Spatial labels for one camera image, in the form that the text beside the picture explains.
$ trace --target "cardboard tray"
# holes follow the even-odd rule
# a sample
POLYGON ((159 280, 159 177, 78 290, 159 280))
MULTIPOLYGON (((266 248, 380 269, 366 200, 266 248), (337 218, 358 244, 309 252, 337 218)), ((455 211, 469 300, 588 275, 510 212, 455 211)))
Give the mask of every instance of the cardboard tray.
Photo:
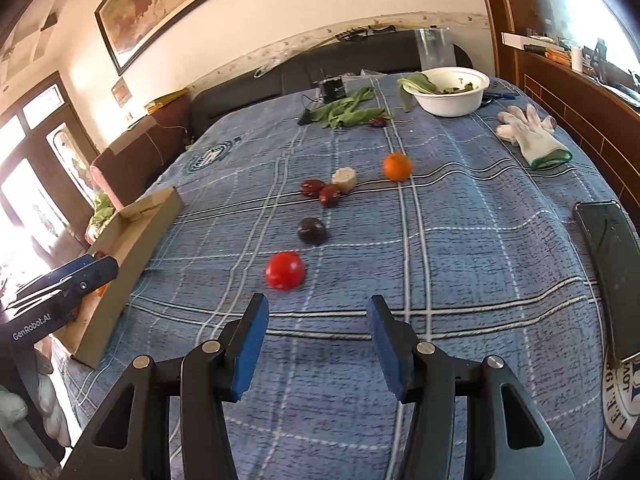
POLYGON ((85 296, 76 320, 54 333, 73 358, 98 367, 133 286, 181 209, 177 191, 161 189, 118 211, 89 248, 89 254, 103 251, 113 256, 120 272, 102 296, 85 296))

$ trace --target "smartphone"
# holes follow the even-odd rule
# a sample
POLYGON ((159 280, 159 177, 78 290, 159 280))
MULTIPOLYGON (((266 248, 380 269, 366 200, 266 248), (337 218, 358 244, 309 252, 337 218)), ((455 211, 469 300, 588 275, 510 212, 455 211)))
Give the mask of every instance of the smartphone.
POLYGON ((589 245, 618 366, 640 355, 640 248, 618 202, 578 202, 574 217, 589 245))

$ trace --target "white bowl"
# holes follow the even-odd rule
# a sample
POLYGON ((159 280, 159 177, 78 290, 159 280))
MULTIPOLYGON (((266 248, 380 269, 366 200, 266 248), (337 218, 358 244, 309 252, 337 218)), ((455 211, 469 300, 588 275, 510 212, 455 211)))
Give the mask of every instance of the white bowl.
POLYGON ((489 88, 489 78, 478 70, 459 66, 444 66, 422 72, 439 89, 473 83, 474 89, 459 94, 423 94, 409 87, 404 89, 415 96, 427 112, 440 117, 460 117, 475 112, 482 102, 482 92, 489 88))

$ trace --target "white glove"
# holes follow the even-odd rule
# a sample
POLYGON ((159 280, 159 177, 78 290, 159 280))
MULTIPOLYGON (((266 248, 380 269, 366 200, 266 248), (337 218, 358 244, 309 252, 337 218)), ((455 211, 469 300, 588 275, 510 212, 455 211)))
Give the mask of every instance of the white glove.
POLYGON ((554 131, 558 123, 547 116, 544 121, 532 104, 527 105, 527 116, 517 106, 510 106, 506 112, 498 114, 502 124, 495 129, 496 136, 510 140, 520 146, 522 156, 534 169, 553 168, 563 162, 569 162, 573 155, 569 149, 558 141, 554 131))
MULTIPOLYGON (((36 371, 40 386, 38 388, 38 402, 36 404, 42 414, 45 432, 49 437, 56 439, 63 447, 71 446, 66 418, 56 397, 56 392, 49 375, 53 373, 51 361, 36 350, 36 371)), ((31 478, 53 479, 60 474, 60 468, 50 469, 46 467, 38 454, 31 449, 16 428, 16 424, 26 418, 28 407, 24 400, 4 386, 0 386, 0 431, 14 450, 18 459, 27 466, 27 472, 31 478)))
POLYGON ((56 397, 56 390, 49 376, 53 373, 51 361, 36 350, 36 371, 40 386, 38 388, 38 410, 42 414, 44 430, 60 446, 70 447, 71 437, 66 425, 65 413, 56 397))

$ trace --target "printed logo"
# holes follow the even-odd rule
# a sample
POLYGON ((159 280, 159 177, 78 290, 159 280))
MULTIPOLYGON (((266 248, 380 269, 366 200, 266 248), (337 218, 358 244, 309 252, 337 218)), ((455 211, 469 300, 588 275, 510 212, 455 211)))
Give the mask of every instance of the printed logo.
POLYGON ((236 137, 234 140, 225 140, 220 144, 206 148, 203 153, 194 155, 187 164, 187 173, 195 173, 198 170, 210 166, 214 162, 219 162, 229 154, 231 149, 240 142, 240 140, 241 137, 236 137))
POLYGON ((640 357, 613 369, 605 360, 602 409, 610 433, 626 440, 640 416, 640 357))
POLYGON ((26 325, 22 330, 20 330, 20 332, 14 332, 14 339, 18 341, 18 339, 26 336, 29 332, 36 330, 37 327, 44 325, 48 321, 51 321, 51 314, 47 312, 43 317, 39 317, 33 323, 26 325))

